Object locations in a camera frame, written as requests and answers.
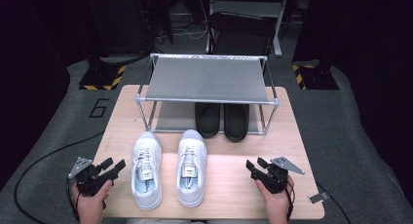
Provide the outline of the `white sneaker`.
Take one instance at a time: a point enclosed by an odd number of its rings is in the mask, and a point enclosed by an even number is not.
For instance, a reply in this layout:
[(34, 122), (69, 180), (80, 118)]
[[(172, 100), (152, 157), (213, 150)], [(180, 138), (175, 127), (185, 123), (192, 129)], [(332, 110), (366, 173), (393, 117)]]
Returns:
[(195, 130), (185, 131), (179, 141), (176, 189), (179, 202), (198, 206), (204, 198), (207, 169), (207, 147)]
[(162, 147), (156, 135), (151, 131), (142, 133), (135, 142), (131, 166), (131, 191), (140, 209), (154, 209), (162, 201), (161, 159)]

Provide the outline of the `person's left hand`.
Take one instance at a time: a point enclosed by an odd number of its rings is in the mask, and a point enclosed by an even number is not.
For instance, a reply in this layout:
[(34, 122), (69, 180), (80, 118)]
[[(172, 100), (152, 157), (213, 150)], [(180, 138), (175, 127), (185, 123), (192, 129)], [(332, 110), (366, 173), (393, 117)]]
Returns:
[(77, 206), (79, 216), (86, 218), (88, 215), (91, 217), (99, 217), (102, 215), (103, 202), (109, 196), (109, 191), (112, 187), (112, 181), (107, 180), (102, 187), (93, 196), (84, 196), (79, 192), (76, 185), (71, 188), (72, 198)]

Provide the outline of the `white metal desk frame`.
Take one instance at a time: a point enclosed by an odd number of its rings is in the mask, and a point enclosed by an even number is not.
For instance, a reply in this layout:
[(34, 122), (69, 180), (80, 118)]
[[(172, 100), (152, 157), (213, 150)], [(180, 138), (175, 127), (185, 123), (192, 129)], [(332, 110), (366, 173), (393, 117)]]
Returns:
[(209, 0), (209, 12), (230, 12), (272, 19), (275, 22), (273, 51), (276, 57), (282, 56), (280, 30), (287, 0)]

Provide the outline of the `grey tape strip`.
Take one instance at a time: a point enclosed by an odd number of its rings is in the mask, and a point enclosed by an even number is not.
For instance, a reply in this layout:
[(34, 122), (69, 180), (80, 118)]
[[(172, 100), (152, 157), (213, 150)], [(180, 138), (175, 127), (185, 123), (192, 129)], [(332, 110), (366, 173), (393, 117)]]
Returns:
[(328, 200), (328, 199), (329, 199), (329, 196), (328, 196), (325, 192), (323, 192), (323, 193), (318, 193), (318, 194), (313, 195), (313, 196), (311, 196), (311, 197), (308, 198), (308, 200), (309, 200), (309, 202), (310, 202), (311, 204), (316, 204), (316, 203), (319, 203), (319, 202), (324, 202), (325, 200)]

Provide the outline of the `hazard striped stand base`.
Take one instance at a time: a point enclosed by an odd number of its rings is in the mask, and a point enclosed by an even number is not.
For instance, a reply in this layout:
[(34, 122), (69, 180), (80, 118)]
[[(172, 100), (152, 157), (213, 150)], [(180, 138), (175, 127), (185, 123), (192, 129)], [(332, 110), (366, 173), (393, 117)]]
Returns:
[(104, 75), (98, 75), (88, 69), (79, 83), (79, 89), (88, 91), (115, 90), (120, 84), (125, 70), (125, 66), (110, 67)]
[(293, 64), (296, 81), (301, 90), (332, 90), (339, 89), (330, 69), (319, 68), (313, 65)]

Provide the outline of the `person's right hand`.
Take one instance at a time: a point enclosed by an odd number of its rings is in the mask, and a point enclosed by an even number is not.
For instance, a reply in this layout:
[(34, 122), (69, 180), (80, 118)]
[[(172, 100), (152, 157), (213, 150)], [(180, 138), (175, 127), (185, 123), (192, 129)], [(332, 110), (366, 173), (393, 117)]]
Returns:
[(270, 193), (260, 180), (255, 181), (255, 185), (265, 201), (267, 217), (287, 215), (289, 208), (288, 194), (294, 188), (294, 182), (290, 176), (287, 177), (287, 181), (287, 191), (277, 194)]

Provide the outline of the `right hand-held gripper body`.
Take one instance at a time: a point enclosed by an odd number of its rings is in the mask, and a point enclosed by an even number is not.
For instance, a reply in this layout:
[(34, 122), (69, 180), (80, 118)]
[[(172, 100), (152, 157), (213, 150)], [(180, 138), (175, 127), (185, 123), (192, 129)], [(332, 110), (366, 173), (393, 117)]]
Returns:
[(305, 173), (303, 169), (296, 166), (286, 157), (274, 158), (267, 163), (269, 166), (264, 168), (266, 172), (256, 168), (257, 172), (250, 173), (250, 177), (253, 180), (260, 180), (272, 194), (277, 194), (286, 189), (287, 177), (290, 171), (299, 174)]

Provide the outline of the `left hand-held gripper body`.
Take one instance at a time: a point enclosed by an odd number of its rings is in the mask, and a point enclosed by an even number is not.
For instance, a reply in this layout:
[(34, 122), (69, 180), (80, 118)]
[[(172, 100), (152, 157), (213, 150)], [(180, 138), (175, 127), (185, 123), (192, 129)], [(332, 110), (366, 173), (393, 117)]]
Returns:
[(118, 178), (118, 173), (113, 168), (101, 174), (103, 170), (105, 169), (102, 169), (100, 164), (94, 166), (93, 160), (79, 157), (67, 177), (76, 180), (76, 186), (81, 194), (93, 196), (105, 181), (113, 182)]

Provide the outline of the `grey metal shoe rack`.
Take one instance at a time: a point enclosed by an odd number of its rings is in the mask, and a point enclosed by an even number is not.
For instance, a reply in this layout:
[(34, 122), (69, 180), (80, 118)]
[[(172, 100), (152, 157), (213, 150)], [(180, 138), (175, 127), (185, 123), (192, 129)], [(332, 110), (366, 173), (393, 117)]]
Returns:
[(265, 134), (280, 105), (266, 87), (266, 56), (152, 54), (145, 71), (148, 85), (135, 96), (144, 127), (180, 132), (195, 126), (194, 104), (249, 104), (251, 134)]

